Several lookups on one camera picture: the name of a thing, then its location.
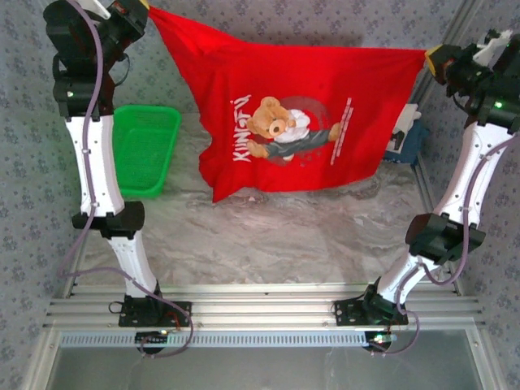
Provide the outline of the blue t-shirt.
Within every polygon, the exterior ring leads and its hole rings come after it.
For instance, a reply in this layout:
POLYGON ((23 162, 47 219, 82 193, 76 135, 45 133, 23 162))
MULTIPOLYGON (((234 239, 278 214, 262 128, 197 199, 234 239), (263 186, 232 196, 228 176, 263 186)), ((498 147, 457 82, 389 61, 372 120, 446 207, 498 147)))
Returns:
POLYGON ((423 143, 429 135, 429 130, 419 120, 415 120, 407 133, 396 131, 392 134, 383 159, 391 163, 415 166, 423 143))

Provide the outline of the green plastic basket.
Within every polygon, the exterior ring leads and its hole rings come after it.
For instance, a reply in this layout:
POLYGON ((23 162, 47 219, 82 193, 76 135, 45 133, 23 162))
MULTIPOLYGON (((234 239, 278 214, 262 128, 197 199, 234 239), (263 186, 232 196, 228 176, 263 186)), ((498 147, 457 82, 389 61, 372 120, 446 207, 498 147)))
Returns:
POLYGON ((113 150, 123 197, 155 198, 162 193, 181 122, 180 112, 169 106, 115 110, 113 150))

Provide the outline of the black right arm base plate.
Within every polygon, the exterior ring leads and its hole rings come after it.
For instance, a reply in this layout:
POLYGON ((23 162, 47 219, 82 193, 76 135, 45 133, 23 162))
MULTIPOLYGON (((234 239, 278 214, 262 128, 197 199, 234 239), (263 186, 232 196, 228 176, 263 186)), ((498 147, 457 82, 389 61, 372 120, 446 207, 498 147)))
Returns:
POLYGON ((391 326, 408 325, 406 314, 401 314, 397 306, 390 303, 374 304, 361 300, 342 300, 333 303, 337 326, 391 326))

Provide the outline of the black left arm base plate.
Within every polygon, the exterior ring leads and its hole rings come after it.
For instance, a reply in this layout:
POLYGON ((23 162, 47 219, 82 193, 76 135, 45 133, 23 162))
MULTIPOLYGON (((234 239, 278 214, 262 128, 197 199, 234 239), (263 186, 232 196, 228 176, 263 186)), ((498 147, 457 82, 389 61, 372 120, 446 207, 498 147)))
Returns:
POLYGON ((173 301, 169 304, 158 301, 150 296, 130 297, 124 296, 123 301, 117 301, 120 305, 118 311, 112 314, 119 316, 120 327, 188 327, 192 303, 189 301, 173 301))

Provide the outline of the aluminium mounting rail frame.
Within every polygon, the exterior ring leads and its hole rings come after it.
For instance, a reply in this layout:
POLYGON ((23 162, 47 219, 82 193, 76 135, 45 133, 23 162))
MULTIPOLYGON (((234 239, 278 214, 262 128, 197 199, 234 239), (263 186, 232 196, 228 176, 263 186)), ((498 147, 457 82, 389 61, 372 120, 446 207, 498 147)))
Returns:
MULTIPOLYGON (((362 284, 195 284, 166 286, 172 301, 193 303, 192 319, 199 331, 318 330, 335 327, 332 304, 359 295, 362 284)), ((118 317, 108 305, 123 296, 116 286, 75 286, 69 298, 54 299, 44 317, 45 327, 61 330, 109 330, 118 317)), ((462 296, 453 287, 419 283, 405 307, 415 312, 424 330, 455 330, 485 325, 476 297, 462 296)))

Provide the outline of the aluminium corner post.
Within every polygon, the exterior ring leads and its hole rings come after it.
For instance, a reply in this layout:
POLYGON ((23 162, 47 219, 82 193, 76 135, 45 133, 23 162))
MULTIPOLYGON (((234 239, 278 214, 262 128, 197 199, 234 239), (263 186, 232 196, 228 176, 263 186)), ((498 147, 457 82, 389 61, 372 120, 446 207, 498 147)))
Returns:
MULTIPOLYGON (((482 8, 484 0, 461 0, 461 3, 451 19, 441 43, 461 46, 466 39, 467 30, 470 23, 475 18, 478 11, 482 8)), ((428 66, 420 74, 418 85, 414 88, 411 102, 418 104, 419 111, 426 112, 426 104, 430 98, 436 82, 430 74, 428 66)))

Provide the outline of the red bear print t-shirt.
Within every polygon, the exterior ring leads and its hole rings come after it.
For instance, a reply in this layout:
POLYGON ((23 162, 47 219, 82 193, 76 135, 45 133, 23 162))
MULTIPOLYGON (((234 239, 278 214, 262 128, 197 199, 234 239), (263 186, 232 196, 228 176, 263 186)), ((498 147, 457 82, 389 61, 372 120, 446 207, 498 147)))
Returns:
POLYGON ((210 146, 215 202, 240 189, 329 189, 372 176, 423 69, 423 51, 242 41, 156 7, 210 146))

